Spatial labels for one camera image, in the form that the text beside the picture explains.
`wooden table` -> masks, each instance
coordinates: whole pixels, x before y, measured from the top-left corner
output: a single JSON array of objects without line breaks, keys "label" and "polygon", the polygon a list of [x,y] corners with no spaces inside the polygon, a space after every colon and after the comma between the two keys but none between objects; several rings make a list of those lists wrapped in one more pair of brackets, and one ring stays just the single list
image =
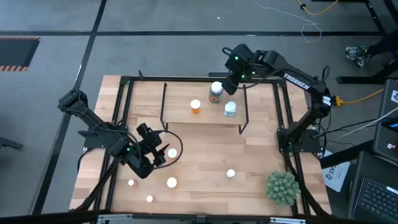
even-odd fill
[{"label": "wooden table", "polygon": [[[95,113],[104,121],[111,121],[120,78],[103,78]],[[134,82],[127,124],[135,136],[139,137],[136,126],[141,123],[146,123],[152,129],[162,129],[159,118],[163,86],[164,82],[157,81]],[[292,114],[294,120],[298,120],[307,111],[305,97],[301,89],[289,83],[287,86]],[[189,99],[196,97],[191,91],[181,94]],[[143,180],[128,166],[119,165],[111,211],[292,215],[290,207],[277,206],[265,195],[266,177],[275,170],[285,171],[283,157],[277,150],[278,121],[272,85],[261,83],[248,89],[247,94],[250,123],[242,135],[239,135],[236,125],[233,124],[169,124],[169,130],[181,137],[184,146],[181,159],[176,164],[155,170]],[[280,100],[284,122],[287,124],[282,90]],[[180,151],[179,143],[173,136],[163,133],[161,138],[164,144],[170,143],[170,147]],[[70,208],[79,206],[97,184],[103,154],[104,149],[94,149],[83,158]],[[307,188],[323,209],[330,212],[319,161],[309,153],[301,153],[300,157]],[[236,171],[234,178],[226,177],[228,169]],[[167,187],[166,181],[169,177],[177,179],[176,188]],[[129,179],[136,180],[138,185],[128,186]],[[106,185],[100,208],[104,208],[107,192]],[[155,201],[147,203],[148,195],[153,195]],[[299,212],[303,213],[301,198],[297,203]]]}]

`red and black hazard tape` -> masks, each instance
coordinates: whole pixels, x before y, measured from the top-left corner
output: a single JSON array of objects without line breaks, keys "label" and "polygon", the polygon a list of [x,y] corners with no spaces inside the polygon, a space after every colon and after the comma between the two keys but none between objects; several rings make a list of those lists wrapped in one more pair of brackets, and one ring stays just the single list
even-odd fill
[{"label": "red and black hazard tape", "polygon": [[0,72],[24,72],[39,45],[40,37],[0,37]]}]

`green plant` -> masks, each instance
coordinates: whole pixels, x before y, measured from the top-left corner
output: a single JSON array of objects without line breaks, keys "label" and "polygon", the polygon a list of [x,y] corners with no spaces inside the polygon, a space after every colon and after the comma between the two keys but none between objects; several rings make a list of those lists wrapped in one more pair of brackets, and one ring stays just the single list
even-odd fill
[{"label": "green plant", "polygon": [[274,171],[267,177],[266,194],[277,205],[291,206],[301,190],[293,174]]}]

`keyboard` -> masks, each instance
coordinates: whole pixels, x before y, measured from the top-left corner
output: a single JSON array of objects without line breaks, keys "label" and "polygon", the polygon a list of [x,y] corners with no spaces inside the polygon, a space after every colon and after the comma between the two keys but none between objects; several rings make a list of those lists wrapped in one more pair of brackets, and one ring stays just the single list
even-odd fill
[{"label": "keyboard", "polygon": [[355,210],[358,207],[381,218],[381,220],[398,223],[398,190],[365,177]]}]

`gray carpet floor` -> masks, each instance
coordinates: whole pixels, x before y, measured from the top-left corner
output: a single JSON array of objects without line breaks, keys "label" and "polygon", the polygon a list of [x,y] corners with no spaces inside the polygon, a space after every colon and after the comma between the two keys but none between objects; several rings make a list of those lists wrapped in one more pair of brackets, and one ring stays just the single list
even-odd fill
[{"label": "gray carpet floor", "polygon": [[[266,7],[299,15],[316,23],[323,31],[377,31],[363,3],[340,2],[320,16],[309,16],[293,0],[257,0]],[[79,30],[93,27],[100,0],[89,1],[9,1],[0,0],[0,30]],[[305,1],[317,12],[327,2]],[[371,1],[387,31],[397,25],[382,1]],[[205,0],[112,0],[105,7],[99,31],[300,31],[305,21],[270,9],[254,1]],[[380,85],[339,85],[341,75],[370,76],[391,59],[379,55],[357,68],[344,55],[348,45],[371,45],[379,37],[322,37],[306,43],[302,37],[253,36],[112,36],[94,42],[81,90],[94,108],[103,75],[207,76],[225,72],[222,47],[245,43],[253,50],[276,50],[289,63],[311,74],[320,75],[331,67],[327,85],[332,95],[356,100]],[[87,36],[42,37],[26,72],[0,72],[0,136],[24,144],[21,151],[0,149],[0,217],[31,212],[39,182],[45,171],[53,141],[62,118],[58,99],[72,88],[88,42]],[[355,105],[333,108],[331,128],[372,119],[378,115],[381,95]],[[76,179],[76,163],[84,139],[77,131],[86,126],[72,118],[55,170],[44,213],[66,212]],[[373,138],[368,128],[342,142],[359,144]],[[349,145],[328,144],[337,152]],[[343,198],[330,198],[332,211],[345,217]],[[136,223],[156,221],[136,221]]]}]

